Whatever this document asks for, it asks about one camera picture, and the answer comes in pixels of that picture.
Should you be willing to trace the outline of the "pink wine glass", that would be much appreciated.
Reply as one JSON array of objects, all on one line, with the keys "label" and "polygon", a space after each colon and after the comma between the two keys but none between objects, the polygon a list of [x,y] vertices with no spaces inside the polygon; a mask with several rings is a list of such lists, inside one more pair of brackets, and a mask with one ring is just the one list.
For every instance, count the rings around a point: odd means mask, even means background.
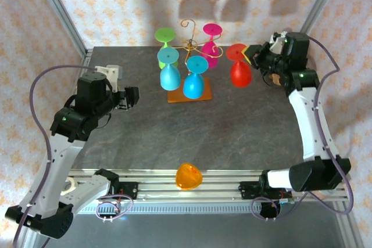
[{"label": "pink wine glass", "polygon": [[215,68],[219,61],[219,48],[214,42],[214,39],[221,36],[223,29],[216,23],[208,23],[203,27],[204,33],[209,36],[208,41],[201,49],[202,56],[208,61],[209,68]]}]

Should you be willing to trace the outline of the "perforated metal strip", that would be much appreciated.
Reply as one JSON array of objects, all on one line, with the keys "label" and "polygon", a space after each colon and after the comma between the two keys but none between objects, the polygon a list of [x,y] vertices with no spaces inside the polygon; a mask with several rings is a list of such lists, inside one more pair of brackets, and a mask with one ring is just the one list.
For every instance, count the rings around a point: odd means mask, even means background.
[{"label": "perforated metal strip", "polygon": [[[325,210],[319,202],[304,202],[298,207],[320,208]],[[79,214],[95,215],[96,204],[90,204],[83,208]],[[256,202],[253,205],[256,213],[261,211],[261,204]],[[251,213],[251,203],[138,203],[126,214],[238,214]],[[113,206],[104,205],[99,208],[100,215],[114,215]]]}]

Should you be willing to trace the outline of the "deep cyan wine glass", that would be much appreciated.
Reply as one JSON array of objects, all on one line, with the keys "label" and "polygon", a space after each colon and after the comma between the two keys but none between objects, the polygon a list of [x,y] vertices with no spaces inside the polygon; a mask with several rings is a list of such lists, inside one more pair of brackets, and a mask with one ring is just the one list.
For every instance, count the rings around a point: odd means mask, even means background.
[{"label": "deep cyan wine glass", "polygon": [[202,74],[209,67],[208,61],[202,56],[191,56],[187,60],[189,76],[184,80],[183,94],[189,99],[198,99],[204,91],[204,79]]}]

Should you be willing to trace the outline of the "masking tape roll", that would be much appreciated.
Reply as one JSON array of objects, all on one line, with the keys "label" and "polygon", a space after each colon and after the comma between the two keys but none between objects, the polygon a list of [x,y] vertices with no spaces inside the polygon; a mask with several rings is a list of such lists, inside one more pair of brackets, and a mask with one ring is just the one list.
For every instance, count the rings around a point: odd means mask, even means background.
[{"label": "masking tape roll", "polygon": [[77,187],[76,181],[72,177],[67,177],[60,195],[64,196],[64,195],[74,191],[76,189],[76,187]]}]

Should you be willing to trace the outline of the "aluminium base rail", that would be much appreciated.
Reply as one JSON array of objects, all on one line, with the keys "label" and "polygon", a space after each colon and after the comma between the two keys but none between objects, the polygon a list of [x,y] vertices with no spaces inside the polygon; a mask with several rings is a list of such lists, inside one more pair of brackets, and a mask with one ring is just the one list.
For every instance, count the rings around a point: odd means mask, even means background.
[{"label": "aluminium base rail", "polygon": [[257,182],[261,171],[207,170],[202,171],[202,183],[183,191],[176,186],[176,170],[113,170],[123,182],[137,182],[137,202],[145,203],[217,203],[243,202],[239,184]]}]

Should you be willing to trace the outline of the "red wine glass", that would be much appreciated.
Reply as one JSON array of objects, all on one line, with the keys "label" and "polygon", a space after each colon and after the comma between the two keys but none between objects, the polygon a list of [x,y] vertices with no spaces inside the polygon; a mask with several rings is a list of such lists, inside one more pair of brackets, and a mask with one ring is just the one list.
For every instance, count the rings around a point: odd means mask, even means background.
[{"label": "red wine glass", "polygon": [[233,62],[230,69],[231,82],[239,88],[248,86],[252,81],[251,67],[242,54],[245,47],[246,45],[237,43],[231,45],[226,51],[227,59]]}]

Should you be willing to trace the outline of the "green wine glass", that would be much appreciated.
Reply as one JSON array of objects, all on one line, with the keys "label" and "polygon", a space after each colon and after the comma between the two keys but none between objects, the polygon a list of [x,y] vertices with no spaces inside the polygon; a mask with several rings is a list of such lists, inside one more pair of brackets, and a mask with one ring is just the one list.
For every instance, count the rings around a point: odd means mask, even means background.
[{"label": "green wine glass", "polygon": [[173,39],[175,39],[176,33],[172,28],[162,27],[155,32],[155,39],[161,42],[163,45],[161,49],[172,48],[169,44]]}]

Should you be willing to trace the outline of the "aluminium table side rail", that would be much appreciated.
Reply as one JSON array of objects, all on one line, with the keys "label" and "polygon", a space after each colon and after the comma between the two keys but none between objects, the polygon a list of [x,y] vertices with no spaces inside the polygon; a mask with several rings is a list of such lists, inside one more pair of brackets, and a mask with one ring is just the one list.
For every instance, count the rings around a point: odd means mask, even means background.
[{"label": "aluminium table side rail", "polygon": [[92,56],[93,49],[87,49],[83,58],[81,60],[81,70],[87,70],[90,68],[90,60]]}]

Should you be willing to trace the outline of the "pale blue wine glass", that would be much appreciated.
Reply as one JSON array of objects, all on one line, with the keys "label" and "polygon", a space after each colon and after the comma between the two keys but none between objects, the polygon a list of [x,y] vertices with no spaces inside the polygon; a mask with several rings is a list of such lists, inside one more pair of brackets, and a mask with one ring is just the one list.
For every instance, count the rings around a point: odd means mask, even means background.
[{"label": "pale blue wine glass", "polygon": [[174,48],[163,48],[157,58],[164,64],[160,71],[160,85],[166,91],[175,91],[181,85],[181,74],[178,68],[174,65],[178,61],[179,52]]}]

